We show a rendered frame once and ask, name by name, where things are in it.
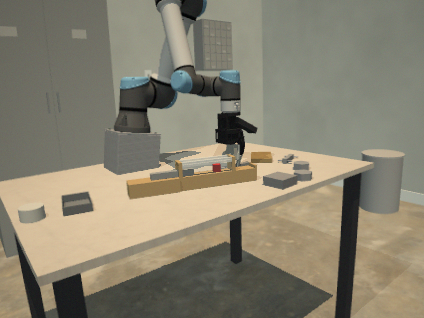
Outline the grey cylinder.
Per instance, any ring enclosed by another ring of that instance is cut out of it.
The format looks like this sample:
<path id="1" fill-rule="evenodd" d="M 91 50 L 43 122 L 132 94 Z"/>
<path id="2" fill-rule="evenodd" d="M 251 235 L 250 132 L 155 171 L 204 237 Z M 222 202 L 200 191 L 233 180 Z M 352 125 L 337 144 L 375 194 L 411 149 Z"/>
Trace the grey cylinder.
<path id="1" fill-rule="evenodd" d="M 18 207 L 21 223 L 34 223 L 43 220 L 45 215 L 44 204 L 40 202 L 28 203 Z"/>

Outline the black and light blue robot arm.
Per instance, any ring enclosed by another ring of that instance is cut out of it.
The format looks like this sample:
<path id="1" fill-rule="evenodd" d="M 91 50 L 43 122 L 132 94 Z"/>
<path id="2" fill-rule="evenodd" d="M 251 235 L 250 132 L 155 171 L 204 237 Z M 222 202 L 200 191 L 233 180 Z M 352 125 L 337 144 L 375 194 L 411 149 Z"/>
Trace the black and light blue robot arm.
<path id="1" fill-rule="evenodd" d="M 161 13 L 166 35 L 158 65 L 150 80 L 149 77 L 121 79 L 119 114 L 114 131 L 150 133 L 147 108 L 172 107 L 177 92 L 202 97 L 220 96 L 223 113 L 239 112 L 239 71 L 221 71 L 219 77 L 195 72 L 187 35 L 190 25 L 204 13 L 207 0 L 155 0 L 155 4 Z"/>

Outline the brown wooden board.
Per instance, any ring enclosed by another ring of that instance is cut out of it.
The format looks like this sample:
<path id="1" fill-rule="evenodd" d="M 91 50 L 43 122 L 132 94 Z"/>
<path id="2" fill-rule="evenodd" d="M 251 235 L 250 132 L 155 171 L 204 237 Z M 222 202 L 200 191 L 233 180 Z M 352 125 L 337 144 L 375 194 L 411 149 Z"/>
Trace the brown wooden board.
<path id="1" fill-rule="evenodd" d="M 272 163 L 271 152 L 251 152 L 251 163 Z"/>

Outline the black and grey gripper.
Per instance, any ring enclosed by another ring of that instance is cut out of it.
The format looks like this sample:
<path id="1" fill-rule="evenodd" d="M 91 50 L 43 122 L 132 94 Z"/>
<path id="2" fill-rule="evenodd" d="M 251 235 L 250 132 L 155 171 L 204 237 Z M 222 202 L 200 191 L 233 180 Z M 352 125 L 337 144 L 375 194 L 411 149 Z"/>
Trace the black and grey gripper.
<path id="1" fill-rule="evenodd" d="M 218 129 L 215 129 L 216 142 L 220 144 L 226 144 L 226 150 L 222 153 L 222 155 L 230 154 L 235 156 L 235 160 L 237 160 L 236 167 L 239 167 L 245 149 L 245 140 L 242 128 L 239 125 L 235 124 L 236 116 L 240 116 L 240 112 L 222 112 L 217 115 Z"/>

